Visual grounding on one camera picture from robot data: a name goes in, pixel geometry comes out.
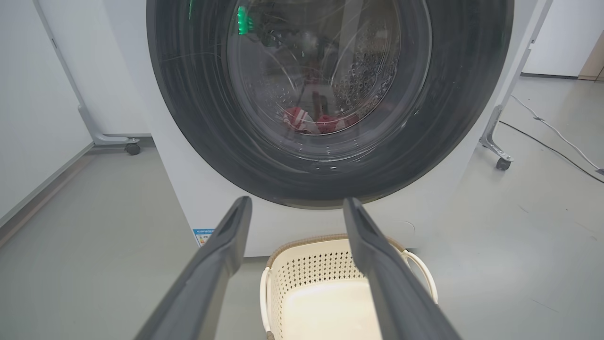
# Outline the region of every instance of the gray floor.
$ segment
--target gray floor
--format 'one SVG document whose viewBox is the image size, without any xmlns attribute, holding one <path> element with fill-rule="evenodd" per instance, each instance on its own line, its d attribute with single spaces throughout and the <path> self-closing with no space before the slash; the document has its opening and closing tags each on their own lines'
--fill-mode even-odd
<svg viewBox="0 0 604 340">
<path fill-rule="evenodd" d="M 604 166 L 604 84 L 521 79 L 515 94 Z M 513 99 L 502 121 L 587 163 Z M 602 339 L 604 184 L 500 126 L 417 253 L 464 339 Z M 197 249 L 154 149 L 99 155 L 0 249 L 0 339 L 130 339 Z M 217 339 L 265 339 L 266 259 L 229 282 Z"/>
</svg>

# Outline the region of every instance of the power cable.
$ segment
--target power cable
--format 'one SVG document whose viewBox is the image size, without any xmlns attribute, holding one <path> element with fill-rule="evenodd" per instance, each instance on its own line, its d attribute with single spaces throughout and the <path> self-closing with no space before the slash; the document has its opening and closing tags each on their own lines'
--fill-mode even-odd
<svg viewBox="0 0 604 340">
<path fill-rule="evenodd" d="M 591 164 L 591 166 L 593 166 L 596 169 L 596 172 L 598 172 L 599 174 L 604 175 L 604 169 L 600 168 L 599 166 L 595 165 L 594 162 L 592 162 L 589 158 L 587 158 L 587 156 L 583 153 L 583 151 L 581 151 L 577 146 L 575 146 L 575 144 L 572 144 L 571 142 L 569 142 L 566 138 L 564 138 L 564 136 L 560 133 L 560 131 L 558 131 L 555 127 L 551 126 L 548 122 L 546 122 L 543 118 L 537 116 L 537 114 L 533 111 L 533 109 L 529 108 L 525 103 L 523 103 L 520 99 L 518 99 L 516 96 L 514 96 L 513 94 L 511 95 L 514 99 L 516 99 L 520 105 L 524 106 L 525 108 L 527 108 L 534 116 L 533 119 L 538 120 L 540 122 L 542 122 L 543 124 L 547 125 L 550 129 L 554 130 L 554 132 L 556 132 L 556 134 L 562 138 L 563 141 L 565 141 L 568 145 L 572 146 L 573 149 L 575 149 L 580 155 L 581 157 L 583 157 L 584 160 L 586 160 L 589 164 Z"/>
<path fill-rule="evenodd" d="M 570 160 L 568 157 L 566 157 L 565 155 L 563 155 L 563 153 L 561 153 L 560 151 L 558 151 L 558 150 L 556 150 L 556 149 L 552 148 L 551 146 L 549 146 L 549 145 L 545 144 L 544 142 L 542 142 L 542 141 L 538 140 L 537 138 L 535 138 L 535 137 L 531 136 L 530 134 L 527 134 L 526 132 L 521 131 L 521 130 L 520 130 L 520 129 L 518 129 L 518 128 L 515 128 L 515 127 L 514 127 L 514 126 L 512 126 L 512 125 L 509 125 L 509 124 L 508 124 L 508 123 L 506 123 L 506 122 L 499 121 L 499 123 L 502 123 L 503 125 L 507 125 L 507 126 L 511 127 L 512 129 L 514 129 L 514 130 L 516 130 L 516 131 L 520 132 L 521 134 L 523 134 L 523 135 L 525 135 L 525 136 L 527 136 L 527 137 L 531 138 L 532 140 L 536 141 L 537 143 L 539 143 L 539 144 L 543 145 L 544 147 L 546 147 L 546 148 L 548 148 L 548 149 L 552 150 L 553 152 L 555 152 L 555 153 L 559 154 L 559 155 L 560 155 L 560 156 L 562 156 L 564 159 L 568 160 L 568 161 L 569 161 L 569 162 L 571 162 L 571 163 L 572 163 L 574 166 L 576 166 L 576 167 L 577 167 L 577 169 L 579 169 L 579 170 L 583 171 L 584 173 L 586 173 L 588 176 L 592 177 L 593 179 L 595 179 L 595 180 L 597 180 L 597 181 L 599 181 L 599 182 L 604 183 L 604 181 L 603 181 L 603 180 L 601 180 L 601 179 L 597 178 L 596 176 L 592 175 L 592 174 L 591 174 L 590 172 L 588 172 L 587 170 L 585 170 L 585 169 L 581 168 L 581 167 L 580 167 L 580 166 L 579 166 L 577 163 L 575 163 L 575 162 L 573 162 L 572 160 Z"/>
</svg>

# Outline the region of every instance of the washing machine door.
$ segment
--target washing machine door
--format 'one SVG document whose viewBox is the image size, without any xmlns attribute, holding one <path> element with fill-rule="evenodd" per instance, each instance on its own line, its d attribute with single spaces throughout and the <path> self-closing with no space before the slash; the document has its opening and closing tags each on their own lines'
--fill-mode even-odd
<svg viewBox="0 0 604 340">
<path fill-rule="evenodd" d="M 201 157 L 275 203 L 377 200 L 483 112 L 512 0 L 149 0 L 153 69 Z"/>
</svg>

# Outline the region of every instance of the green light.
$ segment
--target green light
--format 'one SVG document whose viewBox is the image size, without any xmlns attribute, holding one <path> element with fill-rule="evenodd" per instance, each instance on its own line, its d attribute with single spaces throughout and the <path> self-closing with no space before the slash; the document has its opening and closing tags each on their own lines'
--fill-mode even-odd
<svg viewBox="0 0 604 340">
<path fill-rule="evenodd" d="M 239 6 L 237 9 L 237 27 L 239 28 L 239 34 L 248 34 L 249 31 L 254 29 L 254 22 L 248 17 L 245 7 Z"/>
</svg>

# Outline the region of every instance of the energy label sticker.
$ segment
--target energy label sticker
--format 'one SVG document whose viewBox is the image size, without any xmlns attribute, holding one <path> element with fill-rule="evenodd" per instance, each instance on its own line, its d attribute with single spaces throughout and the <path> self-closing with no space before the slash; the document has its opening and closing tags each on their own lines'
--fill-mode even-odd
<svg viewBox="0 0 604 340">
<path fill-rule="evenodd" d="M 208 241 L 213 231 L 214 229 L 193 229 L 195 239 L 197 240 L 197 243 L 200 247 Z"/>
</svg>

